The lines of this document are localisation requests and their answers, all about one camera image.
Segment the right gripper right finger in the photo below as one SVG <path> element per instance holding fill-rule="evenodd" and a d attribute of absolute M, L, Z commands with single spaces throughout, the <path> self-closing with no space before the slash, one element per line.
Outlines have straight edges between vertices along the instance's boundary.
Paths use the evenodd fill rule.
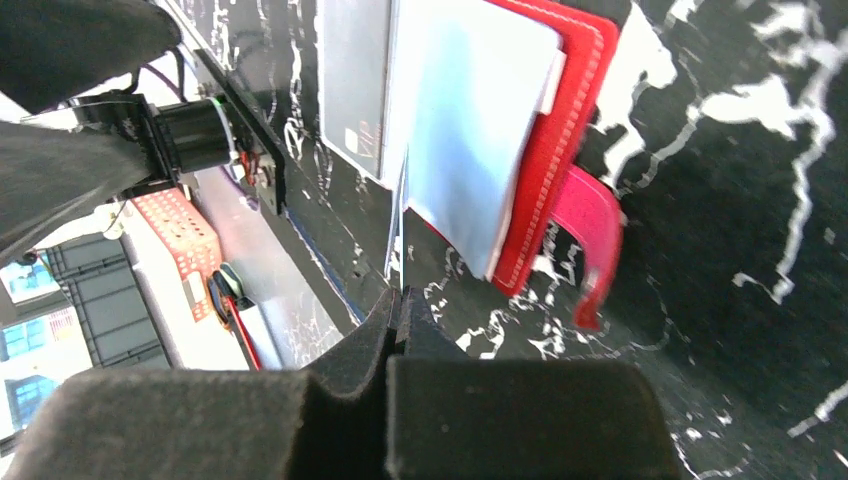
<path fill-rule="evenodd" d="M 663 410 L 615 360 L 469 357 L 407 288 L 385 368 L 392 479 L 676 479 Z"/>

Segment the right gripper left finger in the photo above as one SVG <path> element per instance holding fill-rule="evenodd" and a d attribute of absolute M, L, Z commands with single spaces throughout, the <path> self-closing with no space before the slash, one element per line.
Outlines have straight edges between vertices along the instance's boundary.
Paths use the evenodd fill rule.
<path fill-rule="evenodd" d="M 9 479 L 380 479 L 385 364 L 401 305 L 304 368 L 92 369 L 66 380 L 17 442 Z"/>

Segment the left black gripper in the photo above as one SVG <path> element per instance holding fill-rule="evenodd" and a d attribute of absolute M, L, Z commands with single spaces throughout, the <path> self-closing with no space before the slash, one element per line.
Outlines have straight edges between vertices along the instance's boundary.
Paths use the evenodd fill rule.
<path fill-rule="evenodd" d="M 146 1 L 4 1 L 1 91 L 39 114 L 181 40 L 171 16 Z M 2 122 L 2 264 L 152 172 L 141 146 L 117 135 Z"/>

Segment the red card holder wallet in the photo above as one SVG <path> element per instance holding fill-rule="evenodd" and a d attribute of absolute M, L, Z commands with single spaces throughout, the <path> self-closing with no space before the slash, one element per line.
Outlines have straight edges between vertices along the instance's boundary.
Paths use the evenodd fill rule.
<path fill-rule="evenodd" d="M 583 247 L 581 327 L 615 276 L 620 207 L 575 157 L 619 40 L 620 3 L 397 1 L 390 17 L 382 181 L 389 241 L 414 210 L 506 296 L 549 223 Z"/>

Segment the dark VIP credit card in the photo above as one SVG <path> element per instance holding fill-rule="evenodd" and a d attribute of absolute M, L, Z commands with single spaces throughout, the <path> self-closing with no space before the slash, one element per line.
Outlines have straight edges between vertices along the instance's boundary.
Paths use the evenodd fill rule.
<path fill-rule="evenodd" d="M 316 6 L 321 139 L 374 180 L 382 169 L 390 13 L 384 0 Z"/>

